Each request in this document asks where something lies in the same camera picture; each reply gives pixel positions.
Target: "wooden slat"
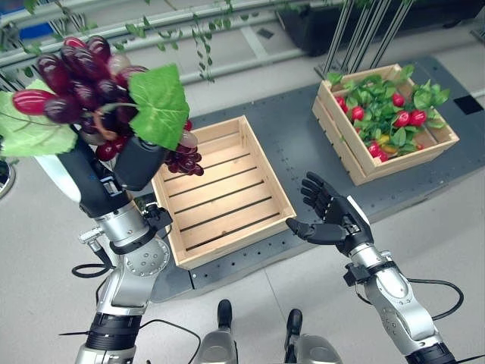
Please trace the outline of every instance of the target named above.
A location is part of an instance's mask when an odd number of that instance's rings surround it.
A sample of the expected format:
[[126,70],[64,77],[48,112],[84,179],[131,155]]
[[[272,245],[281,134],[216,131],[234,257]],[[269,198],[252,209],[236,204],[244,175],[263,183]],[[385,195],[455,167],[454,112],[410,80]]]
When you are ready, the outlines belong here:
[[170,196],[173,196],[193,188],[211,184],[216,180],[220,180],[222,177],[232,176],[255,167],[256,165],[253,157],[251,155],[245,155],[233,159],[232,161],[206,168],[204,175],[200,177],[182,176],[174,180],[168,180],[165,182],[165,186],[169,191]]
[[268,197],[271,197],[271,191],[268,186],[259,184],[175,214],[175,218],[179,223],[180,229],[185,229]]
[[186,258],[180,262],[179,266],[185,269],[193,269],[211,260],[235,252],[244,246],[278,234],[287,228],[284,218],[282,219],[279,216],[269,218],[251,227],[241,229],[233,234],[189,250],[186,252]]
[[263,177],[261,176],[261,172],[256,168],[224,180],[219,180],[213,184],[208,184],[196,190],[181,193],[170,198],[172,212],[175,213],[191,206],[217,199],[220,196],[261,183],[262,181]]
[[182,236],[186,249],[189,249],[210,239],[222,237],[230,231],[246,227],[263,218],[269,218],[274,214],[278,214],[278,210],[275,201],[269,199],[257,205],[217,218],[206,224],[182,231],[180,235]]
[[225,137],[226,135],[237,133],[238,131],[239,118],[234,118],[222,123],[212,124],[207,127],[195,129],[193,133],[196,135],[199,144],[202,144],[208,140]]

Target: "floor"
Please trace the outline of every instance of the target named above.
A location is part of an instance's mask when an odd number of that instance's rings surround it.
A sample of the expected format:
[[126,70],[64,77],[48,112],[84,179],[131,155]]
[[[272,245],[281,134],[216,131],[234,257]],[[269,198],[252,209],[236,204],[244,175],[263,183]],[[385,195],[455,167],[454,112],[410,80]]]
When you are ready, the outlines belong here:
[[[269,27],[277,31],[275,24]],[[472,93],[481,91],[485,50],[469,34],[472,27],[398,38],[382,64],[432,54]],[[280,39],[287,46],[288,40]],[[143,60],[140,52],[131,57],[133,63]],[[182,64],[182,56],[176,58],[182,68],[189,67]],[[192,115],[317,83],[313,67],[321,59],[298,58],[222,77],[214,84],[189,85]],[[485,98],[479,102],[484,105]],[[16,184],[0,200],[2,362],[73,362],[83,338],[57,334],[86,330],[95,311],[94,289],[102,278],[80,280],[70,274],[74,265],[92,261],[88,249],[77,243],[78,233],[91,228],[92,222],[33,159],[21,160],[16,169]],[[377,246],[391,250],[406,275],[452,281],[465,292],[463,307],[436,326],[458,359],[484,353],[485,171],[372,228]],[[332,247],[314,248],[199,297],[152,305],[144,320],[166,319],[203,335],[215,328],[218,301],[228,298],[233,303],[239,362],[278,363],[283,359],[286,316],[298,307],[304,313],[303,331],[325,336],[344,363],[404,362],[374,309],[343,282],[347,262]],[[432,315],[456,300],[448,288],[413,288]],[[186,363],[196,348],[188,334],[158,324],[143,329],[137,343],[137,363]]]

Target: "metal pole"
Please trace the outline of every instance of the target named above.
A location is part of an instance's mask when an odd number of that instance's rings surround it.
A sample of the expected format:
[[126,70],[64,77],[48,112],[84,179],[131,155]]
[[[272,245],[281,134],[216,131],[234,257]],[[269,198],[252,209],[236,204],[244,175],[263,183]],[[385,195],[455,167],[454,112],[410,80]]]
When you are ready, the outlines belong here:
[[315,70],[322,78],[324,78],[327,72],[330,70],[336,50],[339,48],[340,42],[342,41],[343,32],[347,26],[347,22],[349,21],[350,12],[352,10],[352,6],[354,6],[354,2],[355,0],[346,0],[346,2],[343,4],[339,21],[336,25],[335,33],[333,34],[332,43],[330,44],[330,49],[328,51],[327,61],[325,65],[319,64],[317,67],[315,67]]
[[352,34],[352,38],[350,39],[349,47],[347,48],[347,53],[343,58],[342,65],[340,66],[340,69],[344,73],[347,73],[347,70],[349,68],[350,58],[354,54],[355,47],[357,46],[357,43],[362,37],[362,32],[365,28],[365,25],[368,22],[371,9],[373,8],[374,5],[375,5],[375,1],[369,6],[365,5],[361,11],[360,16],[358,17],[358,22],[357,22],[357,25],[355,26],[354,33]]
[[350,73],[356,72],[358,66],[360,66],[360,64],[362,63],[362,59],[364,58],[364,55],[367,52],[372,39],[376,35],[380,23],[382,23],[384,15],[386,14],[386,11],[391,1],[392,0],[382,0],[377,2],[377,8],[374,12],[374,16],[371,19],[368,31],[365,34],[364,39],[362,40],[360,48],[358,49],[357,57],[355,58],[353,65],[350,67]]
[[401,6],[399,7],[399,10],[396,12],[396,16],[394,17],[393,22],[387,29],[386,34],[384,35],[384,38],[380,43],[379,49],[377,50],[377,53],[374,59],[372,60],[371,68],[375,68],[379,64],[384,52],[386,51],[391,41],[394,39],[394,36],[396,36],[397,31],[399,30],[402,22],[406,18],[406,15],[408,15],[408,12],[409,12],[409,9],[411,9],[412,3],[413,1],[410,1],[407,4],[405,4],[405,2],[401,3]]

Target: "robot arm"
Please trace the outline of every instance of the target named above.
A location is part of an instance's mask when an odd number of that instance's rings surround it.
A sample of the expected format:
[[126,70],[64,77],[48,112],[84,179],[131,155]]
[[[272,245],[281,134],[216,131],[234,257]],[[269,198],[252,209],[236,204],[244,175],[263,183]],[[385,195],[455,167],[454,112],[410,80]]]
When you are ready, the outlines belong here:
[[352,260],[346,266],[346,283],[365,286],[387,334],[410,364],[456,363],[391,254],[376,249],[368,219],[353,198],[339,195],[314,173],[308,172],[307,178],[302,182],[304,202],[323,223],[304,224],[289,218],[289,228],[310,243],[335,245]]
[[[86,343],[77,364],[131,364],[135,340],[152,288],[170,258],[157,232],[171,223],[164,209],[149,206],[142,214],[127,190],[141,190],[164,161],[167,150],[132,137],[113,172],[81,139],[70,152],[38,161],[52,180],[97,226],[80,236],[83,243],[114,268],[103,286]],[[111,262],[97,242],[105,235],[117,257]]]

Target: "grape leaf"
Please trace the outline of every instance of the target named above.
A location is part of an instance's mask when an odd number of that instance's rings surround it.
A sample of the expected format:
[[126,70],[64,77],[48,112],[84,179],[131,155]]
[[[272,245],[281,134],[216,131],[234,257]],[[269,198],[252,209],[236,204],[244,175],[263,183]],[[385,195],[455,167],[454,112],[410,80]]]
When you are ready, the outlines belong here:
[[[52,92],[41,80],[35,80],[27,88]],[[20,113],[12,103],[13,95],[0,92],[0,135],[3,136],[0,155],[27,157],[59,154],[74,147],[77,135],[69,125],[54,124],[44,116]]]
[[177,66],[171,64],[134,74],[128,83],[130,96],[139,110],[130,122],[136,135],[175,150],[189,116]]

